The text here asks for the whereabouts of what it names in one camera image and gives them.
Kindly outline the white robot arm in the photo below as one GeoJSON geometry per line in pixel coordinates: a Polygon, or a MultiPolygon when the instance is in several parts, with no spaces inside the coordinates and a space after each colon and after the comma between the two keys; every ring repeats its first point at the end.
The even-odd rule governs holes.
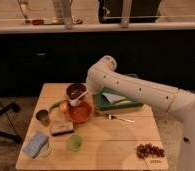
{"type": "Polygon", "coordinates": [[[87,71],[86,87],[97,94],[107,87],[151,107],[172,115],[183,124],[177,171],[195,171],[195,94],[116,73],[116,60],[103,56],[87,71]]]}

